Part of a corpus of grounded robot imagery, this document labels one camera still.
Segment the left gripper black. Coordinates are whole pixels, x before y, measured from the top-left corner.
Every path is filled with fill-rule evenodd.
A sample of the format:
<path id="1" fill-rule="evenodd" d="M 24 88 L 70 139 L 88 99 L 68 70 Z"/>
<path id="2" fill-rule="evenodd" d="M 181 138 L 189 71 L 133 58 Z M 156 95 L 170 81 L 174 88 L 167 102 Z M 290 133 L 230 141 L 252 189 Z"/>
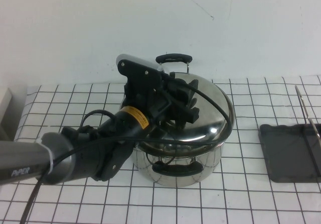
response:
<path id="1" fill-rule="evenodd" d="M 176 79 L 176 96 L 179 101 L 191 101 L 194 91 L 186 87 L 189 85 L 198 89 L 199 81 L 194 79 L 187 83 L 183 79 Z M 129 79 L 124 86 L 124 108 L 143 117 L 143 126 L 158 125 L 166 118 L 168 110 L 173 105 L 171 96 L 164 89 L 162 81 Z M 200 109 L 196 103 L 177 107 L 177 123 L 193 124 L 199 118 Z"/>

